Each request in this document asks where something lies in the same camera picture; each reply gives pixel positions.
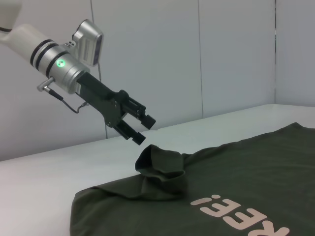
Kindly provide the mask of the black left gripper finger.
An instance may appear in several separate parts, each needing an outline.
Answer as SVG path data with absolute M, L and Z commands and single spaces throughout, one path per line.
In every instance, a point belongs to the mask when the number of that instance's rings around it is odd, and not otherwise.
M 156 122 L 154 118 L 146 114 L 145 106 L 130 97 L 126 98 L 124 101 L 124 111 L 139 120 L 141 124 L 149 130 Z
M 121 116 L 116 117 L 116 122 L 115 130 L 126 140 L 132 138 L 136 144 L 141 145 L 146 139 L 145 136 L 130 127 Z

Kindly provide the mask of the dark green FREE! t-shirt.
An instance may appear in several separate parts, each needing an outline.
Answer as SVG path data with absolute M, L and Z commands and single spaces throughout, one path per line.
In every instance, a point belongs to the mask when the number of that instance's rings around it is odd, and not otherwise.
M 193 154 L 149 145 L 135 169 L 75 195 L 70 236 L 315 236 L 315 128 Z

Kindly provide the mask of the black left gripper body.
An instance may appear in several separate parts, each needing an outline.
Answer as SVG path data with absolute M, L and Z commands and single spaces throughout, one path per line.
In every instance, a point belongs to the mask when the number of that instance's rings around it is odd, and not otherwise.
M 123 119 L 123 103 L 129 98 L 124 90 L 114 92 L 97 80 L 90 73 L 85 72 L 78 80 L 80 89 L 77 94 L 104 118 L 107 126 L 116 126 Z

